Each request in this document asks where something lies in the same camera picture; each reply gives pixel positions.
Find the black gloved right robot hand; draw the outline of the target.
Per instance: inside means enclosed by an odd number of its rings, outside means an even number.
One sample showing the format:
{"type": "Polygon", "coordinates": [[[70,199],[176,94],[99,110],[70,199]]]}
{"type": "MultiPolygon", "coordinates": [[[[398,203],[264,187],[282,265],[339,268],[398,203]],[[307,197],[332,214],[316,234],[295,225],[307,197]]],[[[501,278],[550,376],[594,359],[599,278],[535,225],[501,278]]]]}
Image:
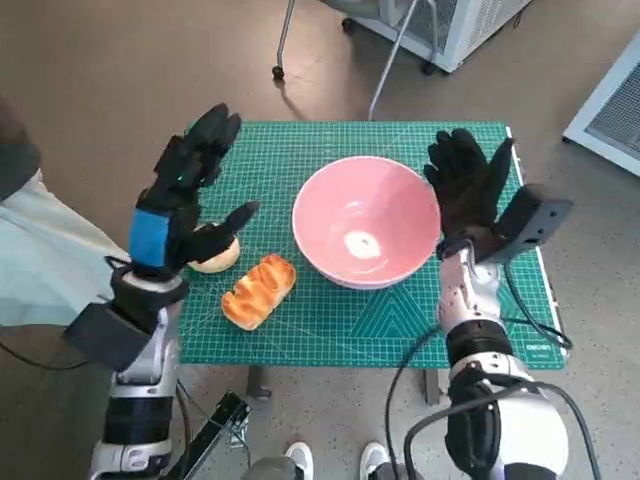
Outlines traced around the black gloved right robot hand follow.
{"type": "Polygon", "coordinates": [[[512,147],[513,139],[507,137],[487,158],[467,129],[436,134],[423,173],[436,193],[446,240],[499,238],[497,206],[509,175],[512,147]]]}

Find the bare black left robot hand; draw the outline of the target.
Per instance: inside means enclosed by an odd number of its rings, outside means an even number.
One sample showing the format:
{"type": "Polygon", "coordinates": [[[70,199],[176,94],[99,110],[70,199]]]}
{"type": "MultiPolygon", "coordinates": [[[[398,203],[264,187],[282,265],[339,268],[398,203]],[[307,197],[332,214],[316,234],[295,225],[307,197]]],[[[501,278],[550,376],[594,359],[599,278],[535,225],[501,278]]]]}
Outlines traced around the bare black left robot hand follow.
{"type": "Polygon", "coordinates": [[[219,177],[241,125],[239,114],[218,103],[186,133],[170,138],[154,167],[155,181],[138,197],[129,230],[136,275],[169,279],[190,262],[223,253],[257,212],[260,203],[249,201],[219,224],[198,224],[199,190],[219,177]]]}

